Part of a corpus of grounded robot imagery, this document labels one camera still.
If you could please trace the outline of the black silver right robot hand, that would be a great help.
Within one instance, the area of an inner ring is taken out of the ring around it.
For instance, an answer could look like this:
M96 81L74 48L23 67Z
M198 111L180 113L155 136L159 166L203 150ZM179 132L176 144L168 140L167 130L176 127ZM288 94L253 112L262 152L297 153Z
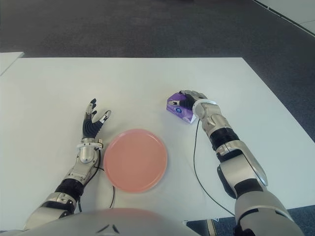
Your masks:
M170 101L168 101L169 105L180 106L192 110L193 105L197 100L207 99L207 97L204 94L193 90L181 90L178 92L178 94L181 96L181 99L173 98Z

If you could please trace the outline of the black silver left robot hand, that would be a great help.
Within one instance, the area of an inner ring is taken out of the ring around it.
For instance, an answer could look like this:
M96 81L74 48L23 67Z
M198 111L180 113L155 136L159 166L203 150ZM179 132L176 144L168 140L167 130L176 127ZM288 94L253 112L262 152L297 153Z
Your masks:
M104 123L109 119L111 116L111 110L106 111L100 119L97 121L93 121L94 116L97 114L96 108L96 99L90 101L88 104L84 119L83 119L83 125L82 125L82 135L83 138L91 138L95 139L99 131L101 130Z

